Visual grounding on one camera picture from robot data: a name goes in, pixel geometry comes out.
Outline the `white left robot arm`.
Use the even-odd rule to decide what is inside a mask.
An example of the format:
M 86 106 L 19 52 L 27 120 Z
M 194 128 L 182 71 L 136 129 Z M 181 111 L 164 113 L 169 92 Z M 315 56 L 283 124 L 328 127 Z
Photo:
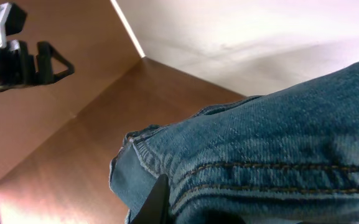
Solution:
M 0 4 L 0 92 L 50 85 L 74 74 L 75 68 L 49 42 L 38 42 L 38 54 L 29 53 L 27 43 L 7 40 L 20 33 L 27 13 L 13 2 Z

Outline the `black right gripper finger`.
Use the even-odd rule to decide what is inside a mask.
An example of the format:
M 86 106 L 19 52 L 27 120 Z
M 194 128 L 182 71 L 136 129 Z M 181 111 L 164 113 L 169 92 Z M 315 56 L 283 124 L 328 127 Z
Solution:
M 158 177 L 150 194 L 130 224 L 168 224 L 169 180 L 166 174 Z

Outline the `dark blue jeans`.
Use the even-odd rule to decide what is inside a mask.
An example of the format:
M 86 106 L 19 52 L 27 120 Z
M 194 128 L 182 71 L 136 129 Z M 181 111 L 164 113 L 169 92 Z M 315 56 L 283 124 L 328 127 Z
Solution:
M 359 222 L 359 62 L 125 135 L 109 185 L 127 222 L 160 176 L 173 223 Z

